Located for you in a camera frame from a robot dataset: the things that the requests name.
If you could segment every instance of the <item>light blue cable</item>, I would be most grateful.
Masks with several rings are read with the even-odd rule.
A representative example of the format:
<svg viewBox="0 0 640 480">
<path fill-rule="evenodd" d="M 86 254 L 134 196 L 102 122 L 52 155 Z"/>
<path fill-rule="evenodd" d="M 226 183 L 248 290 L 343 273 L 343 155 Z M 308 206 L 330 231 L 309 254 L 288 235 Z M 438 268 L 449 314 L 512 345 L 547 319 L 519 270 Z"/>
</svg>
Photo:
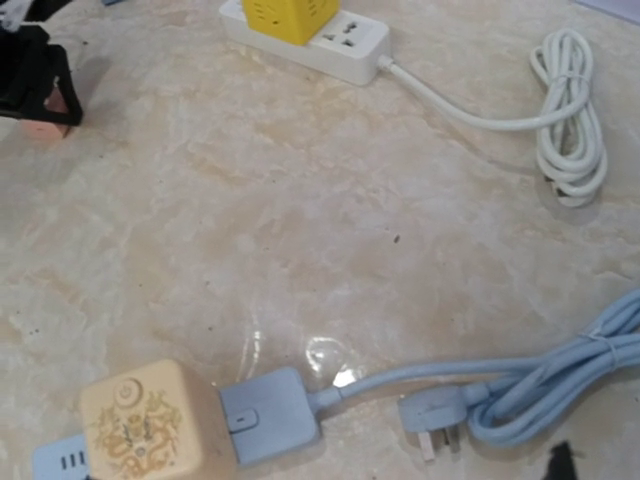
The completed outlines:
<svg viewBox="0 0 640 480">
<path fill-rule="evenodd" d="M 428 363 L 331 387 L 309 397 L 315 411 L 374 388 L 441 375 L 502 374 L 462 388 L 472 434 L 496 446 L 524 443 L 604 375 L 640 365 L 640 290 L 607 307 L 585 334 L 538 357 Z"/>
</svg>

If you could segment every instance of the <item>white power strip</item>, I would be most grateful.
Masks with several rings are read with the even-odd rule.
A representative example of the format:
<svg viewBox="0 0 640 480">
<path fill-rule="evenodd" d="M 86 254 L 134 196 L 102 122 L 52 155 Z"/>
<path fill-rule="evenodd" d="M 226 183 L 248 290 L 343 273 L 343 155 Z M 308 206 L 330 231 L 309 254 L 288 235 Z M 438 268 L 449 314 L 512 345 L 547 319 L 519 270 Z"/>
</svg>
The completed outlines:
<svg viewBox="0 0 640 480">
<path fill-rule="evenodd" d="M 379 72 L 378 60 L 391 56 L 389 27 L 341 10 L 305 46 L 292 45 L 249 28 L 240 0 L 228 0 L 220 15 L 232 40 L 259 48 L 354 85 Z"/>
<path fill-rule="evenodd" d="M 605 181 L 609 161 L 591 102 L 593 52 L 578 32 L 562 29 L 552 33 L 530 55 L 531 67 L 547 89 L 542 112 L 502 120 L 458 108 L 398 65 L 391 56 L 389 27 L 382 22 L 341 10 L 307 45 L 296 46 L 249 28 L 241 0 L 228 0 L 220 15 L 227 34 L 236 42 L 359 86 L 385 71 L 418 98 L 477 128 L 535 130 L 538 168 L 566 207 L 588 205 Z"/>
</svg>

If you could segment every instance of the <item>beige plug adapter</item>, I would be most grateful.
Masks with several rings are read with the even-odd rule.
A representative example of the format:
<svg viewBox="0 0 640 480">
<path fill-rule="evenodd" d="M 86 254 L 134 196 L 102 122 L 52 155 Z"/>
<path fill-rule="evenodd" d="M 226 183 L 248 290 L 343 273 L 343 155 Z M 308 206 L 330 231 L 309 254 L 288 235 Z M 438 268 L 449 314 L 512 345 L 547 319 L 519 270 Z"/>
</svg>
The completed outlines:
<svg viewBox="0 0 640 480">
<path fill-rule="evenodd" d="M 91 478 L 230 480 L 236 455 L 219 392 L 174 360 L 82 391 Z"/>
</svg>

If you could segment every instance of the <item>yellow plug adapter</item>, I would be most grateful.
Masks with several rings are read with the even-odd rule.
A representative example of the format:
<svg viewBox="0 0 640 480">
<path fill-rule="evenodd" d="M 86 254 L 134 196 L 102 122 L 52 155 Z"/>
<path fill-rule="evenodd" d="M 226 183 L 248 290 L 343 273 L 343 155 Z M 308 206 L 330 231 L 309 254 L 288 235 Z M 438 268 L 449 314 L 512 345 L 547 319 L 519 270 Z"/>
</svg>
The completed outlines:
<svg viewBox="0 0 640 480">
<path fill-rule="evenodd" d="M 306 45 L 340 10 L 340 0 L 242 0 L 249 27 L 294 45 Z"/>
<path fill-rule="evenodd" d="M 237 458 L 219 391 L 174 360 L 85 388 L 80 410 L 91 478 L 235 478 Z"/>
</svg>

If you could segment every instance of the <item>marble countertop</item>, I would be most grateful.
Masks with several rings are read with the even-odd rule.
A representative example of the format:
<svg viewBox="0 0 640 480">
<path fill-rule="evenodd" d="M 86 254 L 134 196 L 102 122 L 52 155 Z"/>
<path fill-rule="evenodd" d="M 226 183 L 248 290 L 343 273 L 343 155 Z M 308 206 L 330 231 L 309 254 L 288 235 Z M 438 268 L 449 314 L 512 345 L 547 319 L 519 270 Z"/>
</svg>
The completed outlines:
<svg viewBox="0 0 640 480">
<path fill-rule="evenodd" d="M 219 385 L 293 365 L 309 388 L 419 360 L 536 353 L 640 284 L 640 29 L 568 0 L 345 0 L 396 57 L 486 116 L 535 112 L 527 56 L 580 30 L 612 161 L 560 208 L 533 134 L 452 123 L 390 79 L 356 88 L 225 40 L 221 0 L 78 0 L 48 24 L 86 119 L 63 142 L 0 123 L 0 470 L 80 429 L 89 382 L 174 357 Z M 522 448 L 427 467 L 393 395 L 242 479 L 638 478 L 638 372 Z"/>
</svg>

